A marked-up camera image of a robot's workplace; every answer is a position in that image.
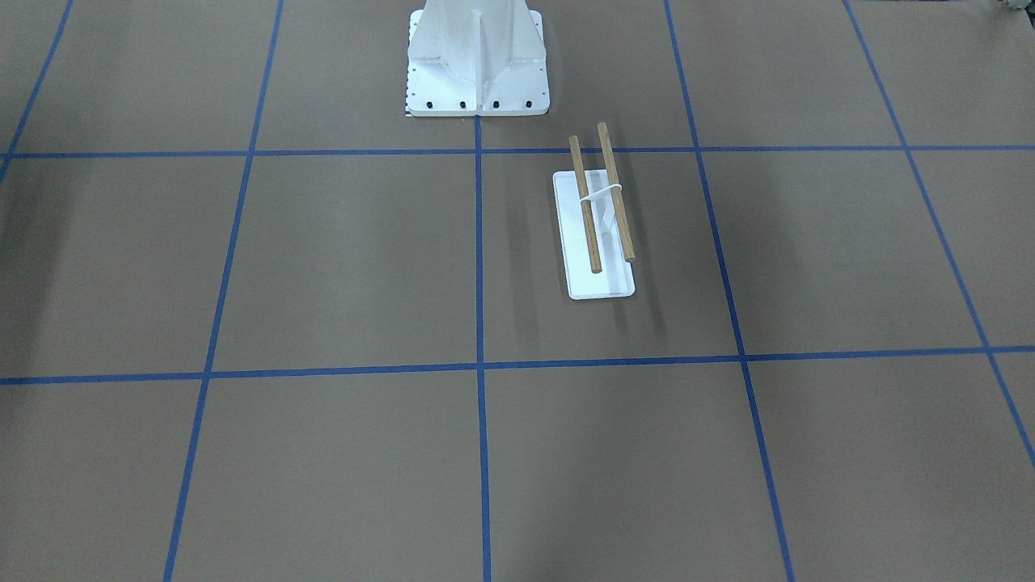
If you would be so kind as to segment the white wooden towel rack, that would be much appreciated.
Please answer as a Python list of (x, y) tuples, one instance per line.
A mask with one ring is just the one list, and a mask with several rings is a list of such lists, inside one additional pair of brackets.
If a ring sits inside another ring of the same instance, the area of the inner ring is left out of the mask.
[(571, 136), (572, 170), (551, 177), (565, 287), (576, 302), (635, 295), (635, 243), (605, 121), (598, 137), (602, 169), (585, 166), (579, 137)]

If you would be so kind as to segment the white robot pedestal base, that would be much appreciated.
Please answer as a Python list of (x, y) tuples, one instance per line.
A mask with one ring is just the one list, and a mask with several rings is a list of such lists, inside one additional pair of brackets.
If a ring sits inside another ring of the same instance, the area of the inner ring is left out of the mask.
[(541, 116), (551, 109), (543, 14), (525, 1), (428, 1), (408, 27), (404, 111)]

